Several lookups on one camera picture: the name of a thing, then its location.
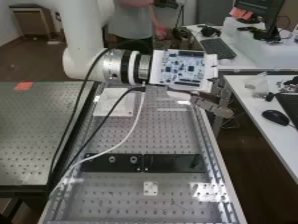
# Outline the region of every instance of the person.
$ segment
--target person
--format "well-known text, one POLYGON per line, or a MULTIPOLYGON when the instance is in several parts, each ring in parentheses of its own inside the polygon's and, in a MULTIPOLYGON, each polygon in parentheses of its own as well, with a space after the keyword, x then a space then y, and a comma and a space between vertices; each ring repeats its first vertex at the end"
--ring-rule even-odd
POLYGON ((175 0, 114 0, 114 5, 115 12, 107 25, 107 32, 115 36, 117 43, 139 40, 126 43, 119 49, 150 54, 152 34, 158 39, 166 37, 166 28, 155 18, 152 7, 155 5, 175 8, 178 7, 175 0))

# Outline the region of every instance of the black cable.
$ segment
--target black cable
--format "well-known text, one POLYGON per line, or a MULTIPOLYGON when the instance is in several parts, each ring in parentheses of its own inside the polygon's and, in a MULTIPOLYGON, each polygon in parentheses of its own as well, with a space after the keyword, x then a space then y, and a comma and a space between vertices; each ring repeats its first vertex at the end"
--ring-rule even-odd
POLYGON ((71 161, 69 162, 66 168, 63 169, 63 171, 62 171, 62 173, 61 173, 61 175, 59 175, 58 181, 59 181, 59 179, 63 177, 65 173, 67 172, 67 169, 70 168, 73 162, 75 161, 77 157, 79 156, 82 150, 85 149, 86 145, 90 143, 90 141, 91 141, 93 137, 95 136, 97 132, 98 132, 99 129, 102 128, 102 126, 103 126, 103 124, 105 124, 105 122, 106 122, 106 120, 107 120, 110 114, 113 113, 113 111, 114 111, 117 105, 119 104, 119 102, 122 101, 123 97, 125 97, 130 92, 144 92, 144 90, 146 90, 144 87, 135 87, 135 88, 131 88, 131 89, 129 89, 129 90, 122 94, 122 96, 118 98, 115 104, 113 105, 113 107, 111 107, 109 113, 106 114, 103 120, 101 121, 98 127, 95 128, 94 132, 91 133, 90 137, 87 138, 86 142, 83 143, 82 147, 79 148, 79 150, 77 151, 75 155, 73 156, 71 161))
MULTIPOLYGON (((125 41, 125 42, 117 44, 115 47, 117 47, 117 48, 118 48, 118 47, 122 47, 122 46, 125 46, 126 44, 129 44, 129 43, 131 43, 131 42, 138 42, 138 43, 140 43, 140 44, 147 48, 147 50, 148 50, 148 52, 150 52, 150 50, 151 50, 150 47, 148 47, 148 46, 144 44, 144 42, 140 41, 140 40, 129 40, 129 41, 125 41)), ((99 61, 99 59, 101 59, 102 56, 103 56, 110 50, 113 50, 113 49, 114 49, 114 48, 107 48, 107 49, 105 49, 105 50, 97 55, 97 57, 95 57, 95 59, 94 59, 91 65, 90 65, 90 68, 89 68, 89 70, 87 70, 87 73, 86 73, 86 76, 85 76, 82 85, 81 85, 81 89, 79 89, 79 92, 78 92, 78 95, 77 95, 77 99, 75 99, 75 103, 74 103, 74 107, 73 107, 71 115, 70 115, 70 117, 69 117, 69 121, 67 121, 65 130, 63 130, 63 133, 62 133, 62 137, 61 137, 61 139, 59 139, 58 146, 57 146, 57 149, 55 149, 54 154, 53 154, 53 159, 51 159, 50 166, 49 166, 49 173, 47 173, 46 186, 49 186, 49 184, 50 184, 50 176, 51 176, 51 173, 53 173, 53 165, 54 165, 54 161, 55 161, 55 158, 57 158, 57 155, 58 155, 58 152, 59 152, 59 148, 61 148, 61 146, 62 146, 62 142, 63 142, 63 140, 65 140, 65 137, 66 137, 66 134, 67 134, 67 130, 69 130, 69 128, 70 128, 70 124, 71 124, 71 121, 73 121, 73 118, 74 118, 74 115, 75 115, 75 112, 77 112, 77 107, 78 107, 78 103, 79 103, 79 100, 81 100, 81 95, 82 95, 82 92, 83 92, 83 89, 85 89, 85 85, 86 85, 87 79, 89 79, 89 77, 90 77, 91 71, 93 71, 93 69, 94 69, 94 67, 95 67, 95 65, 97 65, 97 63, 98 63, 98 61, 99 61)))
POLYGON ((184 6, 182 5, 180 7, 182 7, 182 26, 183 26, 183 18, 184 18, 184 16, 183 16, 183 14, 184 14, 184 8, 183 7, 184 6))
POLYGON ((182 11, 183 11, 183 6, 180 6, 180 8, 179 8, 179 14, 178 14, 178 18, 176 18, 176 22, 175 22, 175 26, 174 26, 175 29, 178 27, 179 17, 180 17, 182 11))

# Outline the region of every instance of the white circuit board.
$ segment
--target white circuit board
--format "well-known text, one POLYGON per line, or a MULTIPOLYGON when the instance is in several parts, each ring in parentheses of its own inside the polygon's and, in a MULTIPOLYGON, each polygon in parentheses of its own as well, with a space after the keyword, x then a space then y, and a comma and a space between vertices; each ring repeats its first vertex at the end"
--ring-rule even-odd
POLYGON ((202 52, 164 51, 159 84, 199 87, 203 76, 204 64, 202 52))
POLYGON ((148 83, 171 89, 210 93, 218 77, 216 55, 198 51, 154 50, 148 83))

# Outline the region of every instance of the cable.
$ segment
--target cable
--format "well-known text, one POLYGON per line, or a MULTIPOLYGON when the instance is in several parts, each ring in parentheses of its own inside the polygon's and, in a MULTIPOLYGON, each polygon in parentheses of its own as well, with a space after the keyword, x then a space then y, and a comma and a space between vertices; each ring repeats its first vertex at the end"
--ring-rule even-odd
MULTIPOLYGON (((148 50, 150 52, 150 47, 144 44, 143 41, 140 40, 129 40, 129 41, 123 41, 122 43, 117 44, 115 48, 118 47, 122 47, 125 46, 126 44, 131 43, 131 42, 138 42, 140 43, 148 50)), ((79 100, 81 100, 81 95, 82 95, 82 92, 83 92, 83 89, 85 89, 85 85, 86 85, 86 82, 87 82, 87 79, 90 77, 90 74, 91 74, 91 71, 99 61, 99 59, 103 57, 103 55, 111 51, 114 48, 107 48, 105 49, 95 57, 90 67, 89 67, 89 70, 87 70, 87 73, 86 73, 86 76, 85 76, 85 79, 83 79, 83 82, 82 82, 82 85, 81 85, 81 89, 79 89, 79 92, 78 92, 78 95, 77 95, 77 99, 75 99, 75 103, 74 103, 74 107, 73 107, 73 111, 71 111, 71 115, 69 117, 69 121, 67 121, 67 124, 66 124, 66 127, 65 127, 65 130, 63 130, 63 133, 62 133, 62 136, 61 136, 61 139, 59 139, 59 142, 58 142, 58 146, 57 146, 57 149, 54 151, 54 154, 53 154, 53 159, 51 159, 51 162, 50 162, 50 166, 49 166, 49 173, 47 173, 47 180, 46 180, 46 188, 47 186, 50 185, 50 178, 51 178, 51 173, 53 173, 53 165, 54 165, 54 161, 55 161, 55 158, 57 158, 57 155, 58 155, 58 152, 59 152, 59 148, 62 146, 62 142, 65 140, 65 137, 66 137, 66 134, 67 134, 67 130, 70 128, 70 124, 73 122, 73 118, 74 118, 74 115, 75 115, 75 112, 77 112, 77 107, 78 107, 78 103, 79 103, 79 100)))
POLYGON ((180 5, 180 8, 179 8, 179 14, 178 14, 178 18, 176 18, 176 22, 175 22, 175 26, 174 26, 175 29, 176 29, 176 27, 178 27, 179 17, 180 17, 180 14, 182 14, 182 10, 183 10, 183 6, 180 5))
POLYGON ((289 27, 289 25, 291 25, 289 17, 288 17, 288 16, 279 16, 279 17, 278 17, 278 20, 279 20, 279 18, 287 18, 287 25, 285 25, 285 28, 283 28, 281 30, 288 29, 288 27, 289 27))
POLYGON ((74 103, 74 107, 73 107, 73 111, 71 111, 71 115, 70 115, 70 118, 69 118, 69 121, 67 121, 67 124, 66 124, 66 127, 65 127, 65 130, 63 130, 63 133, 62 133, 62 137, 59 139, 59 142, 58 142, 58 146, 57 146, 57 149, 54 151, 54 154, 53 154, 53 159, 51 159, 51 162, 50 162, 50 166, 49 166, 49 173, 47 173, 47 181, 46 181, 46 185, 49 185, 49 182, 50 182, 50 175, 51 175, 51 172, 53 172, 53 165, 54 165, 54 161, 55 161, 55 157, 58 155, 58 152, 59 152, 59 148, 61 148, 61 145, 62 145, 62 142, 65 140, 65 137, 66 137, 66 134, 67 134, 67 130, 69 130, 69 127, 70 127, 70 124, 71 124, 71 121, 73 121, 73 118, 74 118, 74 115, 75 115, 75 112, 77 112, 77 107, 78 107, 78 103, 79 103, 79 100, 81 100, 81 95, 82 95, 82 91, 85 89, 85 85, 86 85, 86 82, 87 82, 87 79, 90 77, 90 73, 94 69, 94 66, 97 65, 97 62, 98 60, 101 59, 101 57, 110 51, 110 49, 106 49, 101 52, 101 54, 95 57, 93 63, 91 63, 91 66, 89 68, 89 71, 86 73, 86 76, 85 76, 85 79, 83 79, 83 82, 82 82, 82 85, 81 85, 81 89, 79 89, 79 92, 78 92, 78 95, 77 95, 77 99, 75 99, 75 103, 74 103))
POLYGON ((183 13, 184 13, 184 6, 182 5, 182 26, 183 26, 183 18, 184 18, 183 13))
MULTIPOLYGON (((114 104, 114 106, 113 106, 113 108, 110 109, 107 115, 105 116, 105 119, 102 120, 102 122, 101 122, 98 128, 95 129, 95 131, 94 131, 93 134, 90 135, 89 139, 86 140, 86 142, 85 142, 85 144, 82 145, 82 147, 81 147, 81 149, 78 150, 78 152, 81 152, 82 149, 85 148, 85 146, 89 144, 89 142, 90 142, 90 140, 93 139, 94 135, 97 134, 99 128, 102 127, 102 125, 103 125, 106 119, 109 118, 110 114, 113 113, 114 108, 117 107, 118 103, 121 102, 122 98, 126 96, 126 94, 127 94, 129 92, 134 91, 134 89, 127 90, 127 91, 123 93, 123 95, 119 97, 117 103, 114 104)), ((117 148, 126 142, 126 140, 127 140, 129 136, 131 135, 131 133, 132 133, 132 131, 134 131, 134 128, 135 128, 135 126, 136 126, 136 122, 138 122, 139 115, 140 115, 140 111, 142 111, 142 107, 143 107, 143 102, 144 102, 144 92, 142 92, 139 108, 138 108, 138 112, 136 112, 136 116, 135 116, 135 120, 134 120, 132 126, 131 126, 131 128, 130 128, 130 131, 127 132, 126 137, 122 139, 122 141, 121 141, 114 147, 111 147, 110 149, 105 150, 103 152, 95 154, 95 155, 91 156, 91 157, 87 157, 87 158, 82 159, 81 161, 78 161, 77 163, 74 163, 69 168, 66 168, 66 169, 65 169, 65 172, 63 172, 63 174, 62 174, 62 177, 61 177, 61 179, 59 179, 59 181, 58 181, 55 187, 53 188, 53 191, 51 191, 50 195, 54 193, 54 191, 55 191, 57 188, 59 187, 59 185, 61 185, 61 183, 62 183, 65 177, 69 175, 69 173, 71 172, 71 170, 73 170, 79 164, 82 164, 83 162, 86 162, 86 161, 89 161, 89 160, 93 160, 93 159, 98 158, 99 156, 102 156, 103 154, 109 153, 110 151, 113 151, 114 149, 117 149, 117 148)))
POLYGON ((97 129, 95 129, 95 131, 94 131, 93 135, 90 136, 89 140, 86 141, 86 143, 83 144, 83 146, 81 147, 81 149, 77 151, 77 153, 75 153, 75 155, 74 155, 74 157, 73 157, 71 161, 69 162, 69 164, 67 164, 66 168, 63 169, 63 172, 62 172, 61 176, 63 176, 63 174, 65 174, 66 170, 69 169, 69 167, 70 167, 71 163, 75 161, 75 159, 77 159, 78 155, 81 154, 81 152, 82 152, 82 150, 83 150, 85 146, 87 145, 87 143, 90 142, 90 140, 91 140, 93 136, 95 135, 95 133, 98 132, 98 130, 99 130, 99 129, 101 129, 101 127, 103 126, 103 124, 105 124, 105 122, 106 122, 106 120, 107 120, 107 118, 109 118, 110 114, 113 113, 113 111, 114 111, 114 109, 115 109, 115 107, 117 107, 118 103, 119 103, 119 102, 121 102, 121 100, 123 99, 123 97, 125 97, 125 96, 126 96, 130 92, 132 92, 132 91, 143 91, 143 90, 144 90, 144 88, 143 88, 143 87, 135 87, 135 88, 129 89, 129 90, 127 90, 127 91, 122 94, 122 96, 121 96, 121 97, 119 97, 119 99, 117 100, 117 102, 115 102, 114 106, 111 107, 111 109, 110 109, 109 113, 106 114, 106 116, 105 116, 103 120, 101 121, 99 126, 97 127, 97 129))
POLYGON ((298 131, 298 129, 296 129, 296 127, 293 125, 288 124, 288 126, 292 127, 298 131))

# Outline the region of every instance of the white desk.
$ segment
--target white desk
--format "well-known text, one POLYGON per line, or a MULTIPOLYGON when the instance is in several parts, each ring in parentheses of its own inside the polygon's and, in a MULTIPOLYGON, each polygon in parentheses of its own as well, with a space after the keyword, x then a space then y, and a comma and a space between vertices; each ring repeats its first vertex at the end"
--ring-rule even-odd
MULTIPOLYGON (((199 27, 196 27, 196 25, 191 25, 191 26, 186 26, 187 30, 191 32, 194 38, 196 39, 196 41, 199 42, 200 40, 204 39, 211 39, 207 37, 203 37, 200 34, 200 29, 199 27)), ((281 37, 288 36, 288 32, 287 31, 281 31, 280 32, 281 37)), ((276 69, 276 68, 260 68, 255 65, 255 63, 235 49, 234 45, 232 45, 232 38, 230 38, 228 35, 226 35, 222 32, 220 35, 220 39, 224 41, 224 43, 228 45, 228 47, 232 49, 232 51, 236 54, 236 57, 232 60, 219 60, 218 62, 218 70, 219 71, 232 71, 235 73, 240 72, 240 71, 295 71, 292 69, 276 69)))
MULTIPOLYGON (((287 75, 267 76, 270 91, 276 93, 276 82, 281 80, 287 81, 292 77, 287 75)), ((244 111, 298 184, 298 131, 292 127, 283 127, 262 117, 262 112, 266 110, 278 110, 283 113, 284 110, 276 99, 272 102, 266 102, 263 99, 252 98, 252 91, 244 88, 244 80, 247 78, 251 78, 251 76, 224 76, 227 85, 244 111)))

